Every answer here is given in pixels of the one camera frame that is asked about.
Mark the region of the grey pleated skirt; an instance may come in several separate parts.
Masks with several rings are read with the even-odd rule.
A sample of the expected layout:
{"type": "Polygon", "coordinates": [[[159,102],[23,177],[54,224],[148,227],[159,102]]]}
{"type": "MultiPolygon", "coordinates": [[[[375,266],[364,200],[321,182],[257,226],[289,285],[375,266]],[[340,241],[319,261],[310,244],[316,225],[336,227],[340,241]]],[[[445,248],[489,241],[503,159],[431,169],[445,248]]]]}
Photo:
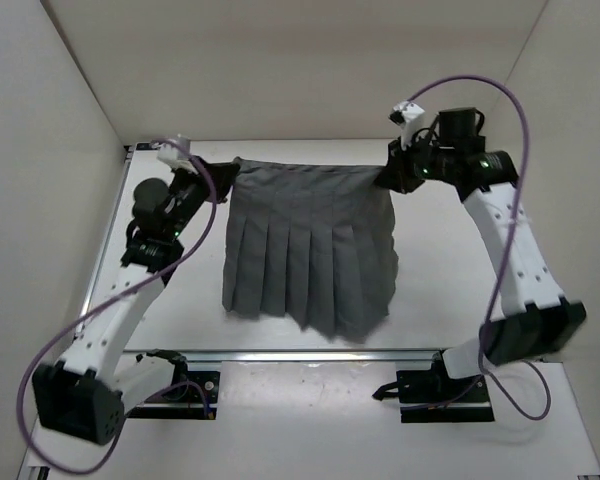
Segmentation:
{"type": "Polygon", "coordinates": [[[235,162],[224,309],[364,342],[389,316],[399,270],[391,194],[374,183],[380,167],[235,162]]]}

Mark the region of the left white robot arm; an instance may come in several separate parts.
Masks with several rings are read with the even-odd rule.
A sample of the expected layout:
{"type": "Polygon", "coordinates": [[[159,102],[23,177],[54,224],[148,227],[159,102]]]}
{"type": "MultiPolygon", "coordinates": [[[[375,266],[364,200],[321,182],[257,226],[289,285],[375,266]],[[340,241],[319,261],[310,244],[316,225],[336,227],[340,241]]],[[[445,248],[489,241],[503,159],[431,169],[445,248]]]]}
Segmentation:
{"type": "Polygon", "coordinates": [[[150,350],[122,372],[116,367],[183,257],[180,234],[212,193],[227,196],[239,171],[232,162],[203,166],[206,176],[178,168],[170,182],[149,178],[135,187],[113,305],[99,311],[55,363],[42,363],[33,372],[44,428],[106,445],[137,405],[158,391],[177,398],[188,389],[186,360],[173,350],[150,350]]]}

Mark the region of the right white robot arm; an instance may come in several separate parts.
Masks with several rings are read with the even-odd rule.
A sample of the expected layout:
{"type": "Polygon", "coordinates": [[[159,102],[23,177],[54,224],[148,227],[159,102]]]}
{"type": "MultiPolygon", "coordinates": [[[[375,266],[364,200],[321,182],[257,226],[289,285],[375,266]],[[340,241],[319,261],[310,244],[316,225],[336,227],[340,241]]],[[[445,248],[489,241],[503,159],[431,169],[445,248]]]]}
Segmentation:
{"type": "Polygon", "coordinates": [[[388,146],[377,186],[408,194],[426,181],[451,185],[474,221],[496,274],[502,318],[487,318],[477,338],[445,350],[428,376],[429,391],[451,400],[464,378],[495,367],[561,351],[583,325],[586,309],[569,301],[553,278],[521,204],[522,178],[508,153],[488,151],[474,107],[439,112],[431,125],[410,101],[390,120],[400,135],[388,146]]]}

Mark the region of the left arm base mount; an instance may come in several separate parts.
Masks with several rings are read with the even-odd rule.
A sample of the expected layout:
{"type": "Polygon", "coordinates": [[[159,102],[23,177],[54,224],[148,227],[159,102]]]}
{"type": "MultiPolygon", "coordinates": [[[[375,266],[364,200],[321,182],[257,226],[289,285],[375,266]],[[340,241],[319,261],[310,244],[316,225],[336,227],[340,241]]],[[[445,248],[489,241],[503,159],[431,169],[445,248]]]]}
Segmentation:
{"type": "Polygon", "coordinates": [[[127,414],[129,418],[199,421],[217,418],[219,370],[191,369],[184,355],[171,350],[153,350],[136,356],[138,363],[145,359],[164,360],[173,367],[171,386],[133,408],[127,414]]]}

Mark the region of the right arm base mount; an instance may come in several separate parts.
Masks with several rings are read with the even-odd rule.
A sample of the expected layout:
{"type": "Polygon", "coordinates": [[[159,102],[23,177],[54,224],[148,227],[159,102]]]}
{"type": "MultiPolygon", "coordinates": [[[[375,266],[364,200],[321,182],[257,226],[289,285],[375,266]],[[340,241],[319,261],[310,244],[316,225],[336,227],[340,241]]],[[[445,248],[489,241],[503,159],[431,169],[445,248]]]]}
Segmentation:
{"type": "Polygon", "coordinates": [[[450,379],[445,371],[398,370],[394,382],[372,398],[397,399],[402,424],[490,423],[495,421],[483,376],[450,379]]]}

